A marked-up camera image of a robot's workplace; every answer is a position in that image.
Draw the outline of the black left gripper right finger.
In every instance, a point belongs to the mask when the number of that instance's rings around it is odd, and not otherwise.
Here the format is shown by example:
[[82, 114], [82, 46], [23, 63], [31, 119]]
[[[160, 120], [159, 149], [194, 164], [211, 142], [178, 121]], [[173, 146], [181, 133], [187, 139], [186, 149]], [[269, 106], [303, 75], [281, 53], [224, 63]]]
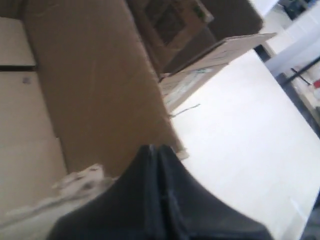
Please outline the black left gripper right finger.
[[260, 222], [206, 190], [166, 145], [158, 149], [158, 185], [171, 240], [271, 240]]

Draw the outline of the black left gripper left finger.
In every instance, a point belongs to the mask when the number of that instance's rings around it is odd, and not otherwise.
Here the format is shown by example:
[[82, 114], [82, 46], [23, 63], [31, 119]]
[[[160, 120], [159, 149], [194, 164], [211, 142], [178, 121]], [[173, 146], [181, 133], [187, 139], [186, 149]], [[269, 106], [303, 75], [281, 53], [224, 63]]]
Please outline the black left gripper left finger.
[[153, 145], [143, 145], [115, 183], [60, 217], [48, 240], [161, 240], [163, 216]]

